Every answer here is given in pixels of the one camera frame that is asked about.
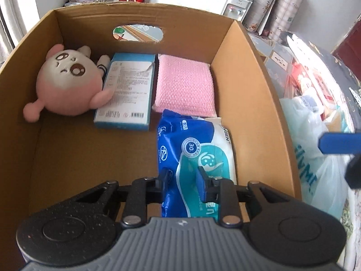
wet wipes package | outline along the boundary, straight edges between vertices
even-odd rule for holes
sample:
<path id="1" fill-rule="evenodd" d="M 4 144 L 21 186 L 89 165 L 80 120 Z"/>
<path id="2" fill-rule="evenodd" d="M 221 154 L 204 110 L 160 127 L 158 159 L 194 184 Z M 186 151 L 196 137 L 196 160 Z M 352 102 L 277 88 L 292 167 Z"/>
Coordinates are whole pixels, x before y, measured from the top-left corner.
<path id="1" fill-rule="evenodd" d="M 201 202 L 196 169 L 208 176 L 231 179 L 236 184 L 232 144 L 221 118 L 195 118 L 165 110 L 158 126 L 159 172 L 171 173 L 163 217 L 213 217 L 218 205 Z"/>

barcode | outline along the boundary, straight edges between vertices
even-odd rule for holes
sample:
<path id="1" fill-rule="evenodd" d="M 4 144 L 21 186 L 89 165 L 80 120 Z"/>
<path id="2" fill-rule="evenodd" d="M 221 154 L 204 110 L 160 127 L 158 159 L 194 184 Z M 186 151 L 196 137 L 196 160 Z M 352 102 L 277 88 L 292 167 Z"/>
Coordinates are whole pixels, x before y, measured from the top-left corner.
<path id="1" fill-rule="evenodd" d="M 107 113 L 105 114 L 105 117 L 119 118 L 120 113 L 118 111 L 107 111 Z"/>
<path id="2" fill-rule="evenodd" d="M 132 117 L 136 117 L 136 118 L 144 118 L 144 113 L 132 113 L 131 114 Z"/>

logo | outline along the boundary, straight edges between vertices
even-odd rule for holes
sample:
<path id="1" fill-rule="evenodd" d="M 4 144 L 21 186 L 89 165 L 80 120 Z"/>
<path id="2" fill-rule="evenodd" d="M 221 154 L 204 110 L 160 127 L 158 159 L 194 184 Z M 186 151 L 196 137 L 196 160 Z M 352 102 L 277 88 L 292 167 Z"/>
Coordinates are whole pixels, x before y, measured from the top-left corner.
<path id="1" fill-rule="evenodd" d="M 223 162 L 217 163 L 215 155 L 208 152 L 201 154 L 198 158 L 198 166 L 203 167 L 205 172 L 212 172 L 222 165 Z"/>
<path id="2" fill-rule="evenodd" d="M 183 130 L 187 130 L 187 129 L 188 129 L 187 120 L 183 120 L 183 121 L 182 121 L 182 126 L 183 126 Z"/>
<path id="3" fill-rule="evenodd" d="M 168 183 L 170 184 L 171 180 L 172 180 L 172 177 L 174 175 L 173 171 L 172 170 L 168 170 L 168 174 L 169 174 L 169 181 Z"/>
<path id="4" fill-rule="evenodd" d="M 201 144 L 195 138 L 187 138 L 182 143 L 182 152 L 188 158 L 197 157 L 201 152 Z"/>
<path id="5" fill-rule="evenodd" d="M 161 136 L 163 131 L 167 131 L 167 128 L 165 126 L 158 129 L 158 136 Z"/>
<path id="6" fill-rule="evenodd" d="M 222 129 L 224 130 L 224 135 L 226 136 L 226 140 L 229 142 L 229 134 L 228 134 L 228 129 L 224 128 L 223 126 L 221 126 Z"/>
<path id="7" fill-rule="evenodd" d="M 180 226 L 185 226 L 185 225 L 188 224 L 188 222 L 187 222 L 186 220 L 181 220 L 181 221 L 178 222 L 178 224 L 179 224 Z"/>
<path id="8" fill-rule="evenodd" d="M 167 148 L 162 145 L 160 147 L 160 159 L 162 159 L 162 161 L 165 161 L 165 160 L 167 160 L 167 157 L 168 157 Z"/>

blue packaging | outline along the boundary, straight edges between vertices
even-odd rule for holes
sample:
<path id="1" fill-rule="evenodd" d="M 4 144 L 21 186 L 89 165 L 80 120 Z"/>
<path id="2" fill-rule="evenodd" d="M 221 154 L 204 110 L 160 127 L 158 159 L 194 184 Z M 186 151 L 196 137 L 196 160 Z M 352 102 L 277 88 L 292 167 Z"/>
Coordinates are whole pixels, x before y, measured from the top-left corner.
<path id="1" fill-rule="evenodd" d="M 154 69 L 155 55 L 116 53 L 104 80 L 104 88 L 114 88 L 115 93 L 96 111 L 95 125 L 148 130 Z"/>
<path id="2" fill-rule="evenodd" d="M 221 118 L 195 118 L 165 110 L 158 126 L 158 169 L 171 177 L 163 217 L 218 217 L 218 205 L 202 203 L 196 186 L 196 169 L 236 184 L 233 150 Z"/>

rolled wallpaper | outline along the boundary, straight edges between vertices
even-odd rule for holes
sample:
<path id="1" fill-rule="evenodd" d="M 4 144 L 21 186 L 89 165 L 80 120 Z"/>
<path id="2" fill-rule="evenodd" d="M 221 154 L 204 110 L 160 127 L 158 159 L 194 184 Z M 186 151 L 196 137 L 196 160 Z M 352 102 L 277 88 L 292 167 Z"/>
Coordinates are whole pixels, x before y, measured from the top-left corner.
<path id="1" fill-rule="evenodd" d="M 280 34 L 289 30 L 303 0 L 277 0 L 270 16 L 269 38 L 281 42 Z"/>
<path id="2" fill-rule="evenodd" d="M 249 32 L 255 32 L 257 30 L 272 1 L 273 0 L 254 0 L 243 21 L 243 25 Z"/>

